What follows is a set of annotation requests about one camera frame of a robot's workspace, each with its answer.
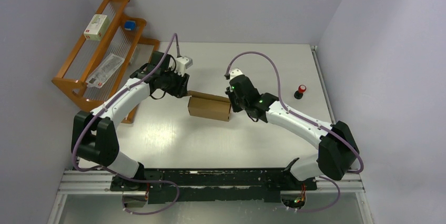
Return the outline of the brown cardboard box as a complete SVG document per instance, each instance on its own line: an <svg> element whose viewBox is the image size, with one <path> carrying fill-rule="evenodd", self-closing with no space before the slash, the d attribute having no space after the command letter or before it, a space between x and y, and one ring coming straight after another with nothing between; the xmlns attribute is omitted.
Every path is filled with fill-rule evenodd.
<svg viewBox="0 0 446 224"><path fill-rule="evenodd" d="M226 122L230 120L229 98L197 91L188 91L188 96L188 111L191 116Z"/></svg>

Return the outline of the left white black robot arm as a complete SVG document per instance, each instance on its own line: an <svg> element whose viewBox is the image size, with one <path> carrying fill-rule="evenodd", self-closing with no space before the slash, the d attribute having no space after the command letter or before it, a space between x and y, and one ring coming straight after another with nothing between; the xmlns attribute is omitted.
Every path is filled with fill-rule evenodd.
<svg viewBox="0 0 446 224"><path fill-rule="evenodd" d="M155 51L150 61L135 70L124 86L101 106L74 117L72 158L82 158L124 177L132 190L146 182L145 167L120 151L116 129L123 119L156 90L176 98L187 96L189 74L193 65L187 56L172 56Z"/></svg>

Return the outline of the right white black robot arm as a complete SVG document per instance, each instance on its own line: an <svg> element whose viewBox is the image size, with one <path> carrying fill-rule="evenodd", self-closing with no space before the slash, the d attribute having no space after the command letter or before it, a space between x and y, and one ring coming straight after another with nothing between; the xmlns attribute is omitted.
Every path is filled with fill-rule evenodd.
<svg viewBox="0 0 446 224"><path fill-rule="evenodd" d="M326 176L339 181L348 173L359 150L347 124L316 120L282 104L273 94L260 94L244 74L226 74L225 78L229 81L225 93L234 112L243 110L254 122L284 128L317 150L315 154L294 159L287 166L283 180L289 189L297 189L308 178Z"/></svg>

